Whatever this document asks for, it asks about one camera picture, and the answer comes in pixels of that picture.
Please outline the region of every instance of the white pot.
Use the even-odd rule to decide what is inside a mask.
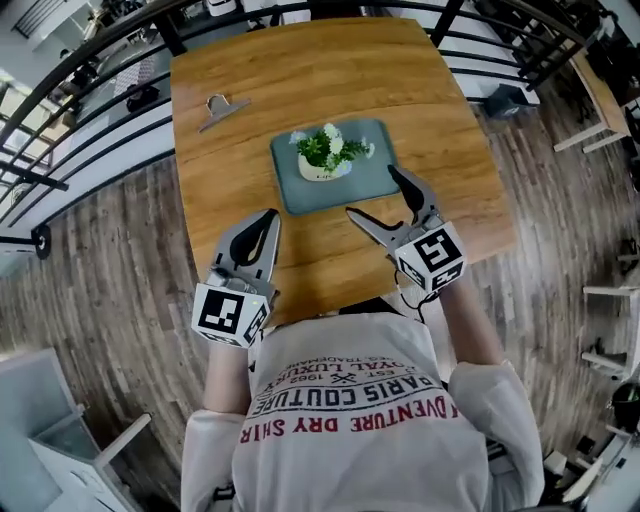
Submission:
[[[337,180],[338,178],[342,178],[348,172],[344,174],[340,174],[337,171],[327,172],[324,170],[324,167],[316,167],[315,165],[311,165],[307,158],[298,154],[298,169],[300,169],[300,175],[308,181],[331,181]]]

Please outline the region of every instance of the green leaves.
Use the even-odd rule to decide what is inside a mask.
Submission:
[[[331,139],[323,131],[296,143],[298,153],[304,156],[311,165],[324,167],[328,172],[335,171],[342,161],[353,161],[358,155],[366,155],[368,148],[361,142],[345,140],[340,153],[332,155]]]

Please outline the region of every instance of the potted plant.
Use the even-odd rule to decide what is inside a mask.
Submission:
[[[295,144],[298,152],[298,168],[309,181],[329,181],[351,172],[353,160],[359,155],[373,156],[375,146],[363,137],[360,142],[344,140],[340,130],[327,123],[315,135],[304,132],[291,134],[289,144]]]

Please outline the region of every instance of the black bag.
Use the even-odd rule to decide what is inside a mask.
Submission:
[[[144,89],[131,95],[127,99],[127,110],[131,113],[135,112],[136,110],[140,110],[142,107],[145,107],[150,103],[156,101],[158,99],[158,96],[160,96],[160,91],[158,89],[152,87],[151,85],[149,87],[145,87]]]

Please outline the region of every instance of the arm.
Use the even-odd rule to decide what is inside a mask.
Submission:
[[[189,418],[182,454],[183,512],[209,510],[216,491],[228,494],[233,452],[251,403],[248,351],[221,343],[209,346],[204,410]]]
[[[483,311],[468,275],[446,286],[440,302],[459,363],[502,364],[504,353],[495,328]]]
[[[504,353],[495,328],[475,295],[468,276],[440,294],[459,363],[449,393],[456,406],[505,455],[489,462],[487,511],[536,505],[544,478],[536,421],[526,391]]]
[[[243,348],[209,344],[203,406],[213,412],[246,415],[251,405],[248,354]]]

